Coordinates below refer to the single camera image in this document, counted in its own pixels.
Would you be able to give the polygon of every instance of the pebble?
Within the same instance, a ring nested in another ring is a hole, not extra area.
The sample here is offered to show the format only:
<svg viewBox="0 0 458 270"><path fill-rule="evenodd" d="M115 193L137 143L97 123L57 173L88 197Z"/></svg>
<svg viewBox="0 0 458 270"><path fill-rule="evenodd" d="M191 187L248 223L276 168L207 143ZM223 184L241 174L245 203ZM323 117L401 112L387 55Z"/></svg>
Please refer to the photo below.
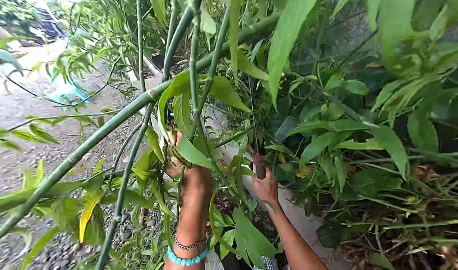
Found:
<svg viewBox="0 0 458 270"><path fill-rule="evenodd" d="M125 240L129 239L130 236L132 236L132 233L130 231L126 232L126 233L124 232L124 234L122 235L121 238L122 238L123 241L125 241Z"/></svg>

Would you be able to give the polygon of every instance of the blue object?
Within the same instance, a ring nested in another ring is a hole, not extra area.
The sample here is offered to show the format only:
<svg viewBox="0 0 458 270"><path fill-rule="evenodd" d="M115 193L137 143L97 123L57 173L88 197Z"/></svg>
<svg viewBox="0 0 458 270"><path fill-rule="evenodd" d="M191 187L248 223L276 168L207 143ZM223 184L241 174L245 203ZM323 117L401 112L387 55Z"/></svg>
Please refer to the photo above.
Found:
<svg viewBox="0 0 458 270"><path fill-rule="evenodd" d="M177 257L177 255L172 251L172 248L170 247L170 245L167 246L167 256L169 257L169 259L173 261L174 263L181 265L181 266L191 266L196 263L199 263L207 256L208 252L209 252L209 249L207 248L207 245L206 245L204 247L204 250L202 250L202 252L198 256L191 258L191 259L181 259Z"/></svg>

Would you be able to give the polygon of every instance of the finger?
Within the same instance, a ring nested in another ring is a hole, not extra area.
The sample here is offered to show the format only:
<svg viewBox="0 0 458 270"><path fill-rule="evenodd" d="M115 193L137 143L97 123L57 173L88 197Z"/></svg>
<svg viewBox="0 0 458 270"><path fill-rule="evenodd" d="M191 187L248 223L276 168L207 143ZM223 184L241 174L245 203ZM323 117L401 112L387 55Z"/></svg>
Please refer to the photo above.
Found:
<svg viewBox="0 0 458 270"><path fill-rule="evenodd" d="M166 166L166 174L170 176L170 178L174 178L176 175L182 173L182 169L172 165L172 164L167 164Z"/></svg>
<svg viewBox="0 0 458 270"><path fill-rule="evenodd" d="M177 136L176 146L179 146L180 140L182 139L182 132L177 131L176 136Z"/></svg>

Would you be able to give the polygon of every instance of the bamboo-like stem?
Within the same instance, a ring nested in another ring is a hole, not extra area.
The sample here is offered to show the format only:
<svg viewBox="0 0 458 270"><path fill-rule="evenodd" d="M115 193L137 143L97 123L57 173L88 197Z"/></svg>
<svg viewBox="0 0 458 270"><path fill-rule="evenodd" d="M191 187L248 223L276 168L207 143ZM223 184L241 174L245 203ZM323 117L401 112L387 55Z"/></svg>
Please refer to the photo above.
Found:
<svg viewBox="0 0 458 270"><path fill-rule="evenodd" d="M167 40L166 40L166 55L169 52L169 45L172 41L172 36L174 35L174 31L176 30L176 21L177 21L177 6L176 0L171 0L171 14L170 14L170 21L169 21L169 31L167 32Z"/></svg>
<svg viewBox="0 0 458 270"><path fill-rule="evenodd" d="M262 31L263 29L273 27L279 20L280 13L276 13L261 20L258 23L253 24L251 27L245 29L239 33L239 41L244 42L246 39L252 37L255 33ZM222 46L221 54L226 54L229 51L229 43L226 42ZM197 70L203 70L207 68L212 59L213 53L207 54L204 58L199 60L196 64ZM88 151L94 148L103 138L105 138L110 132L112 132L116 127L118 127L122 122L127 118L134 115L142 107L146 106L149 102L157 101L162 92L167 89L172 80L161 83L159 86L152 89L150 92L144 92L129 105L127 105L122 111L112 117L109 121L105 123L104 126L99 128L92 136L90 136L81 146L79 146L72 154L70 154L64 161L52 171L50 175L47 176L40 183L39 187L35 192L30 196L30 198L22 205L12 217L10 217L6 223L0 228L0 239L6 235L23 217L25 217L32 207L42 198L43 194L46 193L55 183L57 183L64 175L72 169L82 159Z"/></svg>
<svg viewBox="0 0 458 270"><path fill-rule="evenodd" d="M102 270L102 268L105 265L105 261L107 256L109 255L109 251L112 248L112 239L113 236L115 235L115 231L117 230L117 225L121 221L122 217L122 206L124 205L124 196L125 196L125 190L127 189L127 183L129 181L129 176L130 176L130 171L132 170L132 165L134 164L134 161L136 159L137 155L137 150L139 149L140 143L142 142L142 138L145 135L145 131L147 130L148 126L148 120L150 118L150 112L152 110L148 109L145 111L145 116L144 120L142 123L142 126L140 128L139 134L137 135L136 141L134 142L134 145L132 146L132 149L130 150L130 156L129 156L129 162L125 166L124 170L124 175L122 176L122 181L120 183L120 189L119 189L119 195L117 197L117 203L115 205L115 212L112 217L112 222L109 226L109 230L107 232L107 235L104 240L104 244L102 245L102 251L99 256L99 261L97 262L96 269Z"/></svg>
<svg viewBox="0 0 458 270"><path fill-rule="evenodd" d="M211 150L209 149L209 146L207 145L207 141L205 140L205 133L204 129L202 127L202 121L200 118L200 112L198 110L197 106L197 70L196 70L196 60L195 58L197 57L197 47L199 43L199 32L201 30L201 12L199 10L199 7L194 7L196 8L196 16L195 16L195 22L194 22L194 29L192 31L192 45L190 48L190 60L189 60L189 72L190 72L190 92L192 95L192 113L194 114L194 125L197 125L197 130L199 131L199 136L202 136L202 145L204 146L204 150L206 152L207 157L211 160L212 166L214 167L214 170L220 175L221 178L223 178L222 172L217 166L217 163L215 162L214 158L212 157Z"/></svg>
<svg viewBox="0 0 458 270"><path fill-rule="evenodd" d="M130 132L129 136L127 136L127 138L125 139L124 143L123 143L122 146L120 147L119 153L117 154L117 157L115 158L115 160L113 161L113 164L112 164L112 170L111 170L110 176L109 176L109 190L110 190L111 187L112 187L112 177L113 177L113 173L115 172L115 169L117 168L117 165L118 165L118 163L119 163L120 157L121 157L122 154L124 153L125 147L127 147L127 144L129 144L130 139L132 139L132 137L135 135L135 133L137 132L137 130L139 130L139 128L140 128L141 126L142 126L142 124L138 124L138 125L132 130L132 132Z"/></svg>
<svg viewBox="0 0 458 270"><path fill-rule="evenodd" d="M142 11L140 0L136 0L136 10L137 10L137 38L138 38L138 65L139 65L139 78L140 78L140 85L142 89L142 93L145 93L145 80L144 80L144 47L142 43ZM122 181L120 184L119 195L117 197L117 203L115 204L115 212L112 217L112 223L110 224L109 231L107 232L107 236L105 237L104 244L102 245L102 251L99 256L99 261L97 262L96 269L102 270L107 256L109 255L109 251L112 248L112 239L115 235L115 231L117 230L117 225L121 221L122 217L122 206L124 205L124 196L125 190L127 189L127 182L129 181L130 171L134 161L136 159L137 151L139 149L140 143L142 142L142 138L144 138L145 131L147 130L148 120L150 119L150 113L154 108L155 103L151 103L149 108L145 111L144 120L140 127L140 132L130 150L129 162L125 166L124 175L122 176Z"/></svg>
<svg viewBox="0 0 458 270"><path fill-rule="evenodd" d="M108 112L100 112L100 113L87 113L87 114L68 114L68 115L53 115L53 116L40 116L40 117L34 117L34 118L30 118L30 119L27 119L25 121L23 121L22 123L19 123L9 129L7 129L7 132L11 132L13 130L16 130L17 128L21 127L21 126L24 126L24 125L27 125L28 123L31 123L33 121L37 121L37 120L42 120L42 119L54 119L54 118L57 118L57 117L60 117L60 116L65 116L67 118L71 118L71 117L79 117L79 116L100 116L100 115L105 115L105 114L112 114L112 113L116 113L116 112L119 112L121 111L122 109L115 109L115 110L112 110L112 111L108 111Z"/></svg>
<svg viewBox="0 0 458 270"><path fill-rule="evenodd" d="M224 17L222 19L221 28L219 30L219 36L217 37L217 41L215 43L214 54L211 60L211 66L209 67L209 72L207 74L207 80L204 86L204 91L201 95L201 101L194 105L194 101L192 101L192 110L194 114L194 119L199 119L201 117L202 108L204 107L204 103L207 100L207 95L212 87L212 83L214 82L214 74L215 74L215 67L217 66L217 61L219 60L219 54L221 52L222 43L224 37L226 36L227 26L229 25L229 18L230 18L230 3L227 4L226 12L224 13ZM192 134L190 136L190 141L194 140L196 134L196 126L192 128Z"/></svg>
<svg viewBox="0 0 458 270"><path fill-rule="evenodd" d="M172 59L174 58L174 54L177 50L180 40L182 39L182 36L184 35L186 29L189 27L189 24L192 21L192 19L194 18L194 15L196 14L196 10L200 9L201 1L202 0L194 0L192 2L192 5L186 8L186 10L184 11L184 14L180 18L180 22L177 25L174 36L172 37L170 41L169 49L166 50L166 55L164 57L164 72L162 74L163 81L169 78L170 67L172 65Z"/></svg>
<svg viewBox="0 0 458 270"><path fill-rule="evenodd" d="M373 202L376 202L376 203L380 203L380 204L383 204L383 205L386 205L388 207L391 207L391 208L394 208L394 209L397 209L397 210L401 210L401 211L404 211L404 212L408 212L408 213L412 213L412 214L419 213L418 210L403 208L403 207L400 207L400 206L397 206L397 205L390 204L390 203L388 203L386 201L383 201L383 200L379 200L379 199L375 199L375 198L369 198L369 197L366 197L366 196L363 196L363 195L359 195L359 198L365 199L365 200L370 200L370 201L373 201Z"/></svg>
<svg viewBox="0 0 458 270"><path fill-rule="evenodd" d="M142 93L145 92L145 80L144 80L144 45L142 42L142 10L140 6L140 0L136 0L136 11L137 11L137 41L138 41L138 56L139 56L139 79L140 88Z"/></svg>
<svg viewBox="0 0 458 270"><path fill-rule="evenodd" d="M439 222L432 222L432 223L417 223L417 224L401 224L401 225L388 225L384 227L384 230L392 230L392 229L413 229L413 228L428 228L433 226L447 226L458 224L458 219L447 220L447 221L439 221Z"/></svg>
<svg viewBox="0 0 458 270"><path fill-rule="evenodd" d="M222 142L214 145L214 148L219 148L219 147L223 146L224 144L232 142L233 140L235 140L235 139L241 137L242 135L244 135L245 133L249 132L251 128L252 127L248 128L246 130L240 130L240 131L234 133L234 135L232 135L231 137L229 137L229 138L223 140Z"/></svg>

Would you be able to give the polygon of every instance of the yellow leaf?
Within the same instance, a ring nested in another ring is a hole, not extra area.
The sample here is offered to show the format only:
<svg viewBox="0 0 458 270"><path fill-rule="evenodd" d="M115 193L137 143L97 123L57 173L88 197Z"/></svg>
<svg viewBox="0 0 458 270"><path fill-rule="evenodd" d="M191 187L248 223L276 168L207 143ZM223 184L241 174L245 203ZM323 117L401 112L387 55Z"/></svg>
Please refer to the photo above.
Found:
<svg viewBox="0 0 458 270"><path fill-rule="evenodd" d="M80 236L80 242L84 242L84 237L85 237L85 229L87 228L87 223L92 216L92 211L94 210L95 205L97 205L100 202L100 199L102 198L103 193L98 192L92 195L87 202L84 205L84 209L82 210L82 214L80 215L80 231L79 231L79 236Z"/></svg>

